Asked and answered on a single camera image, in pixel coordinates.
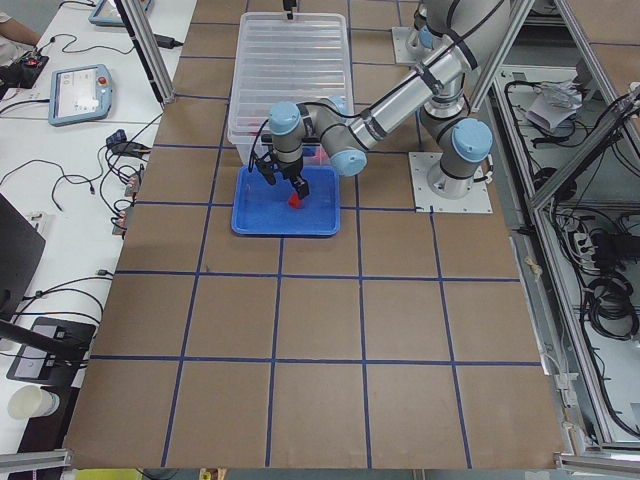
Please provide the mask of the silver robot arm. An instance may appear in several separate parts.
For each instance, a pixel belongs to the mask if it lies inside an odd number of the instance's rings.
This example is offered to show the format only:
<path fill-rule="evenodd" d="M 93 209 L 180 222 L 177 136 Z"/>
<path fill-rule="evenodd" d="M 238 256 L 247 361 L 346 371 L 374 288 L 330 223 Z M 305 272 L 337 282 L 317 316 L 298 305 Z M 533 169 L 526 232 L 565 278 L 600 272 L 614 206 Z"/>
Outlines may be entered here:
<path fill-rule="evenodd" d="M 367 152 L 418 113 L 442 151 L 428 173 L 430 189 L 443 198 L 464 197 L 493 146 L 489 127 L 463 112 L 464 78 L 498 47 L 510 12 L 507 1 L 419 2 L 406 47 L 420 59 L 398 85 L 352 116 L 329 98 L 274 104 L 264 123 L 268 151 L 251 154 L 249 170 L 258 170 L 269 184 L 281 174 L 305 198 L 310 187 L 302 176 L 304 144 L 318 142 L 339 175 L 355 176 L 366 167 Z"/>
<path fill-rule="evenodd" d="M 414 24 L 409 30 L 404 50 L 411 58 L 424 58 L 429 52 L 445 47 L 445 52 L 456 46 L 455 33 L 450 32 L 453 12 L 458 1 L 419 1 L 414 12 Z M 312 29 L 312 25 L 295 26 L 293 9 L 298 6 L 297 1 L 283 1 L 286 18 L 283 20 L 281 33 L 287 33 L 288 40 L 338 40 L 339 30 L 331 35 L 328 30 L 319 26 Z"/>

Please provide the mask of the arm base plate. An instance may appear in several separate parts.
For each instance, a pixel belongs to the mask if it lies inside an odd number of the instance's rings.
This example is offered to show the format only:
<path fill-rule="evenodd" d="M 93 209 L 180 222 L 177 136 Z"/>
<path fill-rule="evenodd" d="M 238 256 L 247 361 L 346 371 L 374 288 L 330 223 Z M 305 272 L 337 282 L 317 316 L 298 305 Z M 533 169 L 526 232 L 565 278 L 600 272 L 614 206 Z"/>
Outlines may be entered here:
<path fill-rule="evenodd" d="M 491 173 L 484 171 L 480 163 L 472 178 L 453 179 L 442 171 L 441 156 L 440 152 L 408 154 L 415 210 L 419 213 L 492 214 L 488 192 Z"/>
<path fill-rule="evenodd" d="M 423 58 L 425 47 L 414 27 L 393 27 L 391 35 L 396 64 L 413 65 Z"/>

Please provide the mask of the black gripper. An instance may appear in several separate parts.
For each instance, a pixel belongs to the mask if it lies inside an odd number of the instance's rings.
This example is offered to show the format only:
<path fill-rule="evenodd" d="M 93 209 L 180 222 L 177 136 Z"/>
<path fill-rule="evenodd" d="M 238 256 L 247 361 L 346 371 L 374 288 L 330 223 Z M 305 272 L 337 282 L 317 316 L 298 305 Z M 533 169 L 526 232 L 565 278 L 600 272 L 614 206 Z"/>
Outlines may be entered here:
<path fill-rule="evenodd" d="M 292 20 L 294 10 L 296 9 L 296 0 L 283 0 L 282 5 L 286 13 L 286 18 Z M 274 153 L 267 153 L 262 157 L 256 158 L 255 166 L 269 185 L 276 184 L 275 175 L 280 173 L 285 180 L 290 180 L 298 198 L 306 198 L 309 195 L 309 184 L 302 178 L 302 155 L 293 162 L 284 162 Z"/>

